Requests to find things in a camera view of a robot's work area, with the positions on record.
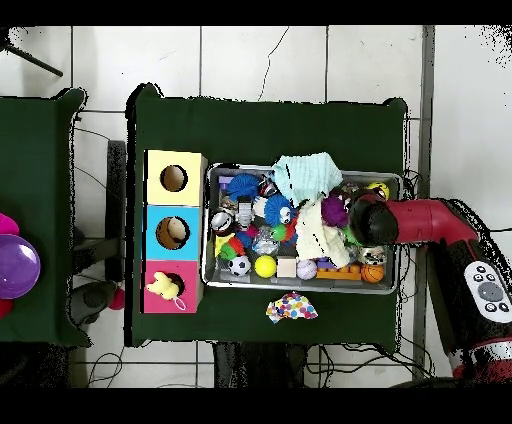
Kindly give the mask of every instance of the black pole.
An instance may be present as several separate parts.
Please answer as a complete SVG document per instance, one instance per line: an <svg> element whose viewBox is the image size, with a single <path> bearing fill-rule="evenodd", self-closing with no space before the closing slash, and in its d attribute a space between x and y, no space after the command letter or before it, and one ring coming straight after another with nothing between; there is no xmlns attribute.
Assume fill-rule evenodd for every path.
<svg viewBox="0 0 512 424"><path fill-rule="evenodd" d="M7 50L8 52L11 52L11 53L15 54L16 56L19 56L25 60L28 60L30 63L33 63L34 65L37 65L40 68L46 69L47 71L49 71L52 74L55 74L59 77L62 77L64 75L58 69L55 69L54 67L47 65L44 62L41 62L39 59L36 59L34 56L32 56L28 53L25 53L24 51L14 47L14 46L7 45L7 46L5 46L5 50Z"/></svg>

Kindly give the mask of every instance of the metal tray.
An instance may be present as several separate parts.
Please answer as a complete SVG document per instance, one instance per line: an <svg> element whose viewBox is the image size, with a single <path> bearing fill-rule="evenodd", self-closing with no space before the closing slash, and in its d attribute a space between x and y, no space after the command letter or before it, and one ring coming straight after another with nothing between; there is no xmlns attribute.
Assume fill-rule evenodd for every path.
<svg viewBox="0 0 512 424"><path fill-rule="evenodd" d="M238 287L251 289L277 289L297 290L335 293L360 293L360 294L390 294L397 287L398 255L396 247L388 247L387 264L384 278L377 284L370 284L364 281L352 280L326 280L313 278L301 280L300 278L261 278L254 271L249 274L236 277L232 275L227 267L227 261L215 257L214 237L215 234L210 228L210 217L212 211L219 206L219 176L234 176L239 173L249 173L261 176L270 171L269 166L258 165L227 165L212 164L206 170L205 175L205 202L204 202L204 223L203 243L201 257L201 277L203 281L214 287ZM384 182L390 190L391 199L402 198L402 178L396 174L378 172L342 171L344 182L369 184L373 181ZM264 223L263 219L256 217L255 225ZM247 256L251 263L254 263L258 255L251 249L247 249ZM294 248L281 246L279 256L297 256Z"/></svg>

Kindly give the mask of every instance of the blue box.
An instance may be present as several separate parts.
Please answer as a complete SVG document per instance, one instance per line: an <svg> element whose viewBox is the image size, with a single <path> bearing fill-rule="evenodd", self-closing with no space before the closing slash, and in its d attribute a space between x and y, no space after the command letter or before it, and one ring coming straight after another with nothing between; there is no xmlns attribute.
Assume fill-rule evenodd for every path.
<svg viewBox="0 0 512 424"><path fill-rule="evenodd" d="M167 249L158 243L156 229L165 218L177 217L184 220L190 231L185 244L179 249ZM201 213L196 207L147 206L146 259L197 261L200 256Z"/></svg>

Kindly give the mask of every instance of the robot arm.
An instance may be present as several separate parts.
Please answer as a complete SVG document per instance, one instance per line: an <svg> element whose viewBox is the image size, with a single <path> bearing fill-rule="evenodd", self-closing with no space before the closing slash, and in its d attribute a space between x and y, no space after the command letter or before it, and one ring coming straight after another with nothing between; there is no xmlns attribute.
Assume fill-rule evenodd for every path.
<svg viewBox="0 0 512 424"><path fill-rule="evenodd" d="M363 245L428 244L428 280L455 378L512 378L512 303L499 251L485 249L456 202L384 201L364 191L350 209Z"/></svg>

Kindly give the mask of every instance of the green table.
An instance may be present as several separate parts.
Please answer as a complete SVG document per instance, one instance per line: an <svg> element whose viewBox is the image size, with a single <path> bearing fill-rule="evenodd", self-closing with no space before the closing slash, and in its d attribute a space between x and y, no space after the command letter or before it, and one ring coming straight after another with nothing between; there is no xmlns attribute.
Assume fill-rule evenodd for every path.
<svg viewBox="0 0 512 424"><path fill-rule="evenodd" d="M340 169L403 172L403 122L406 104L384 105L249 103L207 98L162 98L153 85L141 85L127 103L128 187L134 225L142 228L142 169L145 149L200 152L209 163L271 165L281 155L328 152ZM140 252L141 232L134 232L128 254ZM358 295L309 292L319 313L314 320L283 320L265 315L278 290L205 287L196 314L140 314L140 258L135 255L131 310L125 314L128 342L151 340L222 340L289 343L378 343L395 348L396 293Z"/></svg>
<svg viewBox="0 0 512 424"><path fill-rule="evenodd" d="M20 226L41 258L34 288L0 319L0 341L87 346L69 321L72 275L69 138L82 90L54 99L0 98L0 212Z"/></svg>

